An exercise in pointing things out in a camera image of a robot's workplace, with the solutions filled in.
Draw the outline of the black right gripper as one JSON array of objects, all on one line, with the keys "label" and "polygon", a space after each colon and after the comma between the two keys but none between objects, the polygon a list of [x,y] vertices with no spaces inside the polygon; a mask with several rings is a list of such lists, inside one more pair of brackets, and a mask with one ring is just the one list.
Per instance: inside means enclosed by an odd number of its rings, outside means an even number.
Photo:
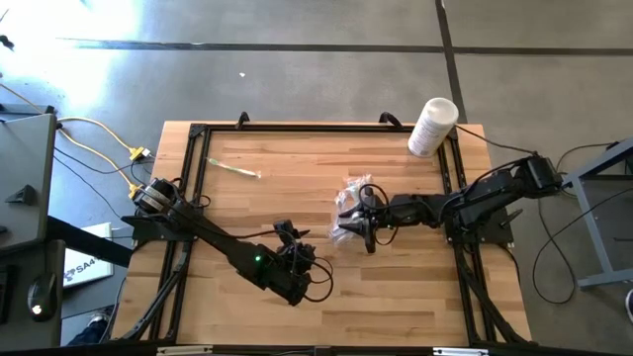
[{"label": "black right gripper", "polygon": [[[355,206],[339,213],[340,218],[364,218],[364,221],[340,223],[338,226],[348,232],[363,236],[368,253],[376,252],[376,245],[386,246],[394,242],[403,218],[397,215],[397,208],[393,208],[379,186],[363,187],[363,207]],[[377,231],[386,228],[392,231],[387,241],[377,237]]]}]

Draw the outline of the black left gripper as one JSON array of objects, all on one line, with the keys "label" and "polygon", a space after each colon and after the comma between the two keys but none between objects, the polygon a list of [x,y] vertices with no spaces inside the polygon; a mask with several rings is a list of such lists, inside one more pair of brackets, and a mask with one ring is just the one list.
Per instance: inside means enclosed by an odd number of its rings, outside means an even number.
[{"label": "black left gripper", "polygon": [[311,231],[297,230],[290,220],[275,222],[274,230],[282,242],[276,253],[282,258],[284,266],[297,276],[307,273],[316,261],[316,248],[303,243],[302,237]]}]

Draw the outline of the green toothbrush in clear wrapper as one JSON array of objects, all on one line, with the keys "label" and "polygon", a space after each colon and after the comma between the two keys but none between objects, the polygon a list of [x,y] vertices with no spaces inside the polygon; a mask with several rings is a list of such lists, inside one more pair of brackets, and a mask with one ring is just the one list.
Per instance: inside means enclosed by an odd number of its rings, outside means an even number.
[{"label": "green toothbrush in clear wrapper", "polygon": [[216,159],[214,159],[212,157],[207,157],[206,160],[207,160],[208,163],[210,163],[210,164],[212,164],[214,166],[220,167],[222,169],[225,169],[227,171],[231,171],[231,172],[238,173],[238,174],[245,175],[245,176],[249,176],[249,177],[254,177],[256,179],[260,179],[261,178],[261,173],[258,172],[258,171],[251,171],[251,170],[247,170],[247,169],[243,169],[243,168],[234,167],[234,166],[222,163],[222,162],[220,162],[220,161],[218,161],[218,160],[216,160]]}]

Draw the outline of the white wipes canister yellow label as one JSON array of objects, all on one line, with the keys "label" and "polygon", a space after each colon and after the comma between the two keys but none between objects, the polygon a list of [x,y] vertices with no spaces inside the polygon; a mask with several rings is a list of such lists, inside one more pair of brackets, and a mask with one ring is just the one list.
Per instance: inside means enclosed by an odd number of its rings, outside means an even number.
[{"label": "white wipes canister yellow label", "polygon": [[459,109],[451,100],[441,97],[428,100],[407,141],[409,152],[420,157],[433,155],[458,118]]}]

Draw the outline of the white printed box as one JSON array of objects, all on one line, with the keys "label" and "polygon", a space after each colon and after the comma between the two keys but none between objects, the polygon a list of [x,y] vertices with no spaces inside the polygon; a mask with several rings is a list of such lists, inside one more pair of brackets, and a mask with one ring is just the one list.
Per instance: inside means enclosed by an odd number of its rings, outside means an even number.
[{"label": "white printed box", "polygon": [[75,287],[114,275],[114,267],[97,257],[70,248],[65,249],[63,288]]}]

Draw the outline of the black diagonal beam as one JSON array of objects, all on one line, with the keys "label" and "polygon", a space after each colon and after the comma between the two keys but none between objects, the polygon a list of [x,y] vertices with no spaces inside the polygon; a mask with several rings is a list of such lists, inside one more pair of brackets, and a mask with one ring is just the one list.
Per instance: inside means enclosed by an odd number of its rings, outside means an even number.
[{"label": "black diagonal beam", "polygon": [[121,267],[128,267],[133,255],[129,248],[51,216],[46,220],[45,239],[62,240],[70,249]]}]

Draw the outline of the blue-grey metal stand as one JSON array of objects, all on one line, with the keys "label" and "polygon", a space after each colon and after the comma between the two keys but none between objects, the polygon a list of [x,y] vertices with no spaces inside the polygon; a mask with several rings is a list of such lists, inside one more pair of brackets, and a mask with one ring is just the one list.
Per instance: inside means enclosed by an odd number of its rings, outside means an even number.
[{"label": "blue-grey metal stand", "polygon": [[633,159],[633,136],[618,142],[597,158],[568,173],[563,186],[571,188],[581,209],[580,220],[597,256],[600,272],[578,280],[581,289],[633,282],[633,264],[615,267],[619,242],[633,247],[633,173],[608,173],[615,165]]}]

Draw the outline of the dark grey desk top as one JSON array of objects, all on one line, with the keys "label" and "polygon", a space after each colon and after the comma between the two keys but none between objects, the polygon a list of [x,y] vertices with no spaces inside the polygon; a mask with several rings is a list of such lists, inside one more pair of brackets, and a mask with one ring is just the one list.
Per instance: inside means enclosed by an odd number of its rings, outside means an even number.
[{"label": "dark grey desk top", "polygon": [[[0,353],[59,345],[64,249],[52,241],[0,254]],[[57,310],[51,319],[37,322],[29,313],[27,294],[46,272],[57,278]]]}]

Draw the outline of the black computer mouse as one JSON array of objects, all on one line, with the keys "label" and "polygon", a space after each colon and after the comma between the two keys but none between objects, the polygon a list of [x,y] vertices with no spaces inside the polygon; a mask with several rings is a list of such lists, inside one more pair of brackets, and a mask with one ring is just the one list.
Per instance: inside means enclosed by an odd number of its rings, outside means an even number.
[{"label": "black computer mouse", "polygon": [[51,319],[57,310],[56,275],[46,272],[37,277],[29,287],[27,306],[34,321]]}]

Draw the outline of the small black wedge part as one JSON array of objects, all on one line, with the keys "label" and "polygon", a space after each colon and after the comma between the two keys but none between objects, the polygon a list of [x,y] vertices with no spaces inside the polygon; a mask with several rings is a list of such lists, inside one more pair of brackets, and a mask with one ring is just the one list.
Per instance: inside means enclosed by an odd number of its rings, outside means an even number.
[{"label": "small black wedge part", "polygon": [[23,204],[33,206],[37,202],[37,191],[31,185],[25,185],[17,192],[5,199],[9,204]]}]

